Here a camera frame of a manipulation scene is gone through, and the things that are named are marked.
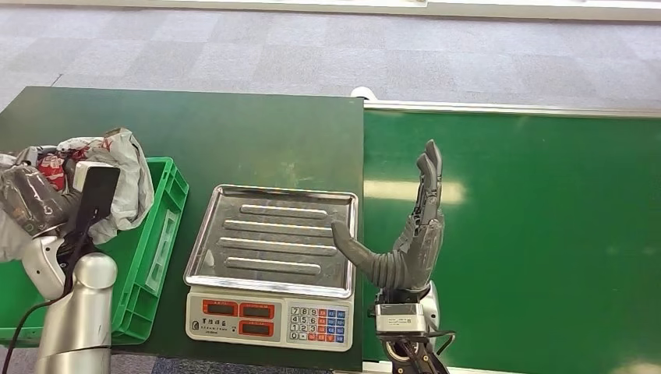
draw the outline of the green tabletop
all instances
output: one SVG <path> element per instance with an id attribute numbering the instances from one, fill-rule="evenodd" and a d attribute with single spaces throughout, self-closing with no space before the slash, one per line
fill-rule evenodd
<path id="1" fill-rule="evenodd" d="M 444 156 L 433 274 L 450 366 L 538 374 L 661 367 L 661 115 L 369 109 L 365 242 L 390 250 L 422 145 Z M 365 287 L 365 302 L 375 289 Z M 365 324 L 364 359 L 383 359 Z"/>
<path id="2" fill-rule="evenodd" d="M 150 339 L 120 349 L 221 362 L 360 369 L 360 279 L 352 348 L 302 355 L 292 349 L 189 339 L 184 330 L 188 287 L 182 276 L 216 185 L 349 191 L 362 198 L 362 100 L 28 87 L 0 113 L 0 150 L 100 136 L 120 126 L 135 133 L 147 156 L 172 157 L 190 184 Z"/>
<path id="3" fill-rule="evenodd" d="M 415 159 L 434 138 L 444 155 L 447 226 L 433 279 L 441 327 L 458 331 L 445 362 L 539 374 L 661 365 L 661 115 L 369 109 L 363 161 L 355 154 L 363 152 L 356 142 L 361 105 L 348 98 L 30 88 L 0 114 L 0 149 L 124 125 L 149 155 L 175 158 L 191 193 L 154 332 L 131 351 L 354 370 L 361 359 L 383 359 L 365 315 L 355 321 L 358 330 L 364 325 L 364 333 L 355 331 L 362 351 L 355 343 L 347 354 L 192 342 L 183 331 L 181 274 L 210 191 L 222 182 L 364 188 L 365 243 L 389 250 L 415 199 Z M 289 134 L 311 125 L 314 133 Z M 277 146 L 283 133 L 295 141 Z M 303 140 L 324 134 L 346 143 L 298 152 Z M 246 144 L 254 152 L 239 149 Z M 323 162 L 330 154 L 348 164 Z M 318 168 L 330 169 L 326 178 L 307 178 Z M 365 287 L 363 304 L 375 291 Z"/>

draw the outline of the digital scale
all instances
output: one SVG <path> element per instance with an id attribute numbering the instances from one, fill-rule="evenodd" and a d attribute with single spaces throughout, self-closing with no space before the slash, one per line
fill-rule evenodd
<path id="1" fill-rule="evenodd" d="M 184 276 L 188 336 L 347 351 L 355 268 L 334 247 L 331 221 L 345 222 L 356 235 L 356 195 L 214 189 Z"/>

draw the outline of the robotic hand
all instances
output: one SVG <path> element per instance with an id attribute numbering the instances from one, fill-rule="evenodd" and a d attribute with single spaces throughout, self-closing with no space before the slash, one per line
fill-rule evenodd
<path id="1" fill-rule="evenodd" d="M 2 177 L 6 180 L 16 175 L 21 174 Z M 65 205 L 68 219 L 57 221 L 54 228 L 33 236 L 23 249 L 23 267 L 47 301 L 35 305 L 19 323 L 5 358 L 3 374 L 9 366 L 20 328 L 28 315 L 42 306 L 47 306 L 48 310 L 37 353 L 37 374 L 110 372 L 111 296 L 117 266 L 110 256 L 98 252 L 88 230 L 110 214 L 118 178 L 118 168 L 79 162 L 72 184 L 77 193 L 73 195 L 75 199 Z M 23 176 L 13 180 L 27 181 Z M 17 189 L 21 197 L 18 200 L 38 197 L 30 195 L 29 190 Z"/>
<path id="2" fill-rule="evenodd" d="M 393 374 L 447 374 L 438 355 L 454 339 L 439 330 L 437 291 L 430 280 L 443 237 L 440 211 L 440 152 L 433 140 L 417 160 L 418 199 L 404 231 L 389 253 L 376 254 L 351 237 L 347 227 L 332 224 L 335 246 L 380 288 L 376 297 L 376 335 L 393 363 Z M 435 338 L 449 336 L 434 354 Z"/>

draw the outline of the black cable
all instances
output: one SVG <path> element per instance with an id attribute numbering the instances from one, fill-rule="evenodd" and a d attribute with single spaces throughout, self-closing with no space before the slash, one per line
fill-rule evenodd
<path id="1" fill-rule="evenodd" d="M 429 337 L 444 337 L 446 335 L 455 335 L 457 331 L 454 330 L 438 330 L 429 333 Z"/>
<path id="2" fill-rule="evenodd" d="M 406 340 L 400 340 L 396 344 L 399 344 L 401 349 L 404 350 L 404 353 L 406 353 L 409 362 L 411 362 L 411 366 L 413 366 L 413 370 L 415 370 L 415 372 L 418 374 L 423 374 L 424 370 L 422 370 L 422 366 L 420 365 L 420 362 L 418 362 L 419 358 L 415 356 L 415 352 L 413 351 L 414 348 L 409 347 L 410 342 Z"/>
<path id="3" fill-rule="evenodd" d="M 19 340 L 20 332 L 23 329 L 23 325 L 25 324 L 25 321 L 27 321 L 27 318 L 30 316 L 30 314 L 32 314 L 32 312 L 34 312 L 35 310 L 37 310 L 39 308 L 42 308 L 44 306 L 49 306 L 49 305 L 59 301 L 63 296 L 60 296 L 59 298 L 56 298 L 56 299 L 48 301 L 48 302 L 42 302 L 41 304 L 34 305 L 32 308 L 28 309 L 25 314 L 23 314 L 23 317 L 19 321 L 19 325 L 16 327 L 16 330 L 14 330 L 14 336 L 12 337 L 12 340 L 9 342 L 9 345 L 7 346 L 7 354 L 5 355 L 5 363 L 2 365 L 2 374 L 7 374 L 7 371 L 9 370 L 9 361 L 12 359 L 12 353 L 14 352 L 14 348 L 16 347 L 16 343 Z"/>
<path id="4" fill-rule="evenodd" d="M 71 258 L 74 259 L 74 261 L 76 261 L 80 256 L 80 250 L 83 248 L 83 245 L 85 244 L 85 239 L 87 238 L 87 231 L 90 229 L 90 223 L 92 221 L 93 220 L 90 220 L 87 223 L 85 230 L 83 231 L 83 233 L 78 238 L 78 241 L 76 242 L 76 246 L 74 247 L 71 256 Z M 73 286 L 73 267 L 75 263 L 70 263 L 69 265 L 70 265 L 69 268 L 65 272 L 65 283 L 64 283 L 62 295 L 60 295 L 58 298 L 55 298 L 53 300 L 42 302 L 41 304 L 36 304 L 32 306 L 32 308 L 28 309 L 27 312 L 23 314 L 23 317 L 21 317 L 18 326 L 16 326 L 16 330 L 14 330 L 14 335 L 12 336 L 9 345 L 7 345 L 7 354 L 5 355 L 5 362 L 2 364 L 2 374 L 7 374 L 7 372 L 9 371 L 9 361 L 11 361 L 12 359 L 12 353 L 14 352 L 14 348 L 16 347 L 16 343 L 18 343 L 20 332 L 23 329 L 23 325 L 27 321 L 28 317 L 30 317 L 30 314 L 32 314 L 32 312 L 34 312 L 39 308 L 43 308 L 45 306 L 55 304 L 56 302 L 62 300 L 66 295 L 68 295 L 69 292 L 71 292 L 71 288 Z"/>

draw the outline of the green crate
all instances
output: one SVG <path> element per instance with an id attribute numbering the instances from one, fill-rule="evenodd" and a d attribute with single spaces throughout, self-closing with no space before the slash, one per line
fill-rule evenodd
<path id="1" fill-rule="evenodd" d="M 172 246 L 179 229 L 189 186 L 169 157 L 147 159 L 154 185 L 154 205 L 144 222 L 99 248 L 117 263 L 112 291 L 112 343 L 143 343 L 151 333 Z M 43 298 L 18 261 L 0 263 L 0 344 L 8 344 L 26 310 Z M 33 312 L 18 340 L 19 347 L 36 347 L 46 308 Z"/>

